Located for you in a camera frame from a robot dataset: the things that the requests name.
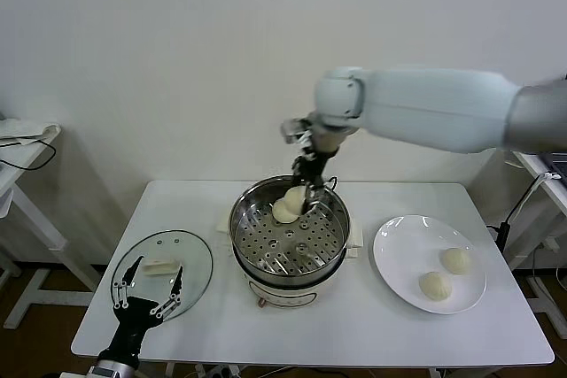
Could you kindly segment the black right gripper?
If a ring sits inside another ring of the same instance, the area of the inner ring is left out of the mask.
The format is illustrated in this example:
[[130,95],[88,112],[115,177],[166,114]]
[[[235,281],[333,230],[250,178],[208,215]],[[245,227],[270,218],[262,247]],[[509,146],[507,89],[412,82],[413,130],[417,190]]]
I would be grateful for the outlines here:
[[292,164],[291,186],[305,186],[301,215],[307,215],[313,209],[330,211],[331,191],[323,186],[322,173],[331,158],[329,152],[303,149]]

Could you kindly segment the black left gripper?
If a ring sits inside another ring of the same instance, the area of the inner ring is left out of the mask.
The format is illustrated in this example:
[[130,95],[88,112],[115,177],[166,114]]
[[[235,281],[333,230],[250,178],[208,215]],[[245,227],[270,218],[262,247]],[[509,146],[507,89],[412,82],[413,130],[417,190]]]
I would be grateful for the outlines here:
[[144,257],[139,256],[126,268],[119,280],[113,279],[112,300],[114,314],[119,322],[110,345],[100,356],[137,356],[146,332],[159,325],[158,318],[167,318],[180,304],[183,286],[183,266],[179,267],[168,299],[158,302],[141,297],[128,297],[136,271]]

